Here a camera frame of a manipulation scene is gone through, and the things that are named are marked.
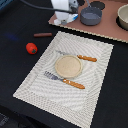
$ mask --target round wooden plate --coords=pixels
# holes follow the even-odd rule
[[[63,78],[73,78],[78,76],[82,71],[83,65],[81,60],[72,55],[64,55],[55,63],[56,72]]]

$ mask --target cable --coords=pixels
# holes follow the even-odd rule
[[[36,9],[59,11],[59,12],[67,12],[67,13],[71,13],[71,14],[75,13],[75,12],[66,11],[66,10],[60,10],[60,9],[53,9],[53,8],[46,8],[46,7],[36,6],[36,5],[33,5],[33,4],[30,4],[30,3],[26,2],[25,0],[20,0],[20,1],[23,2],[24,4],[28,5],[28,6],[32,7],[32,8],[36,8]]]

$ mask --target fork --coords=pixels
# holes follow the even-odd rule
[[[75,83],[75,82],[67,80],[67,79],[61,79],[61,78],[57,77],[56,75],[51,74],[50,72],[45,71],[44,75],[47,76],[49,79],[60,80],[60,81],[62,81],[64,83],[72,85],[72,86],[74,86],[76,88],[85,89],[85,87],[82,84],[78,84],[78,83]]]

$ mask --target small container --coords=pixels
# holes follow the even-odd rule
[[[118,9],[118,16],[121,26],[128,30],[128,4]]]
[[[55,63],[56,72],[63,78],[77,77],[81,73],[82,68],[81,60],[72,55],[64,55]]]

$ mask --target white placemat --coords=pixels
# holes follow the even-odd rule
[[[13,96],[79,127],[89,128],[112,48],[111,44],[58,32]],[[54,64],[62,55],[56,50],[97,58],[97,62],[81,60],[82,73],[70,79],[83,84],[85,89],[44,76],[45,71],[57,75]]]

